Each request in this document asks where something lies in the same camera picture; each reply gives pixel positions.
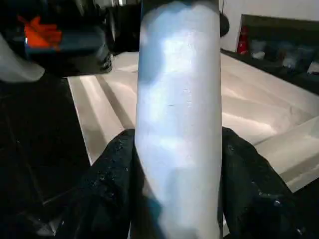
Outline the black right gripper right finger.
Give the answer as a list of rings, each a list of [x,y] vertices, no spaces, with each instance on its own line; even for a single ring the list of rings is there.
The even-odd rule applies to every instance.
[[[223,213],[233,239],[317,239],[319,218],[267,159],[233,130],[222,129]]]

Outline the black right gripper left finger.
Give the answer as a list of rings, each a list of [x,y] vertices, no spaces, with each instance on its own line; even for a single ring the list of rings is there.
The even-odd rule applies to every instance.
[[[143,184],[135,130],[115,136],[80,179],[62,216],[64,239],[126,239]]]

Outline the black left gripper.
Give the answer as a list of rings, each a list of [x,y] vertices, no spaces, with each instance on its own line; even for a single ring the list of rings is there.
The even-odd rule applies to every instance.
[[[25,56],[56,75],[90,75],[112,70],[104,31],[96,25],[64,26],[35,16],[23,25]]]

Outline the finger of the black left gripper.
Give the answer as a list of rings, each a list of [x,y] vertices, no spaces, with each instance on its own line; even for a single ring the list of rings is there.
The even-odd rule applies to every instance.
[[[220,15],[220,37],[225,36],[229,32],[229,20],[223,13]]]

